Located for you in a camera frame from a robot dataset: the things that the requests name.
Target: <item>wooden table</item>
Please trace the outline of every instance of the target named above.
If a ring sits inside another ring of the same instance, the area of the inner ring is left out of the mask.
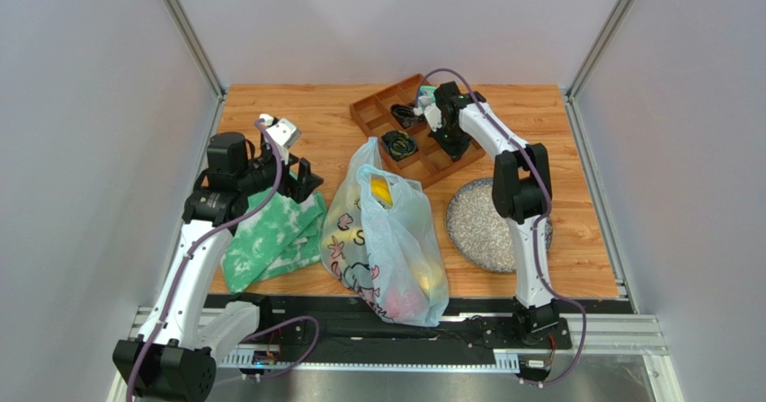
[[[291,149],[311,162],[325,178],[319,188],[329,207],[346,176],[353,153],[367,141],[349,114],[349,104],[385,85],[233,85],[218,128],[239,131],[258,142],[253,121],[262,112],[286,117],[302,131]],[[616,297],[617,287],[601,239],[591,196],[583,177],[575,142],[557,87],[553,85],[477,85],[497,116],[530,143],[548,148],[553,199],[553,245],[548,267],[554,288],[574,297]],[[446,230],[447,205],[466,183],[491,177],[489,157],[425,190],[431,199],[436,237],[447,267],[452,297],[510,297],[515,274],[484,271],[469,263],[450,242]],[[355,295],[332,277],[322,264],[251,285],[262,294]],[[210,292],[226,293],[220,270]]]

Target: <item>plastic bag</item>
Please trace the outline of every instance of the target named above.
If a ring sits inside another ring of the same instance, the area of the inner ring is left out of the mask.
[[[387,322],[437,326],[450,299],[421,185],[380,169],[376,138],[352,157],[327,213],[325,268]],[[372,192],[387,184],[392,205]]]

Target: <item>green cloth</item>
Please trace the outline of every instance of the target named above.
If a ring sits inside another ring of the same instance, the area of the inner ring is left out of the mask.
[[[270,190],[251,196],[248,211],[260,204]],[[242,292],[253,282],[317,263],[326,213],[320,192],[312,193],[300,204],[274,194],[266,207],[236,228],[221,262],[228,290]]]

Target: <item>round plate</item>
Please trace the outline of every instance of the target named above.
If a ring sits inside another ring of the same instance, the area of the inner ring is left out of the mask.
[[[475,180],[455,193],[447,207],[447,234],[471,263],[489,272],[516,271],[511,233],[492,203],[492,179]],[[553,240],[550,218],[545,225],[545,248]]]

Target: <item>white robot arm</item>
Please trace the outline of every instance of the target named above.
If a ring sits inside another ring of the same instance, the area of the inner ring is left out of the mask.
[[[432,130],[430,136],[452,160],[460,159],[470,140],[475,139],[494,161],[492,199],[498,214],[508,224],[516,258],[517,334],[522,341],[538,344],[558,324],[557,300],[543,282],[549,281],[545,230],[534,227],[548,210],[552,193],[548,152],[543,145],[531,145],[509,130],[481,94],[462,94],[450,82],[440,85],[432,100],[424,108],[424,112],[431,114],[425,116]],[[536,179],[519,176],[520,170],[531,170],[529,161],[545,184],[548,199]],[[539,245],[537,256],[534,236]]]
[[[262,114],[261,120],[269,126],[265,130],[269,138],[268,144],[262,139],[258,157],[254,145],[240,133],[226,132],[210,140],[209,168],[198,177],[186,200],[181,237],[159,299],[138,330],[138,338],[120,340],[114,348],[112,360],[123,379],[131,382],[131,373],[136,373],[132,389],[136,396],[205,400],[217,365],[246,336],[270,324],[269,300],[253,295],[252,301],[228,303],[199,330],[208,288],[236,223],[246,217],[247,198],[278,184],[276,192],[302,202],[323,182],[311,173],[306,159],[288,151],[300,130],[286,119],[277,121]],[[295,163],[299,163],[297,176],[289,170]]]
[[[479,145],[486,151],[490,158],[495,161],[495,157],[503,152],[524,151],[523,148],[516,148],[507,138],[500,134],[494,127],[494,124],[488,121],[487,117],[492,117],[495,124],[505,129],[506,134],[512,137],[514,141],[526,147],[529,143],[514,134],[494,115],[488,103],[481,103],[485,109],[486,115],[478,110],[475,104],[470,104],[460,111],[460,128],[468,135],[473,137]],[[534,263],[534,250],[532,248],[532,224],[537,216],[525,218],[523,223],[519,223],[511,218],[506,218],[508,229],[511,230],[511,239],[513,246],[513,256],[516,257],[516,299],[525,307],[540,307],[550,303],[553,296],[545,289],[540,278],[548,278],[548,256],[545,247],[538,250],[541,275],[538,275]],[[545,230],[538,230],[538,245],[545,245]]]

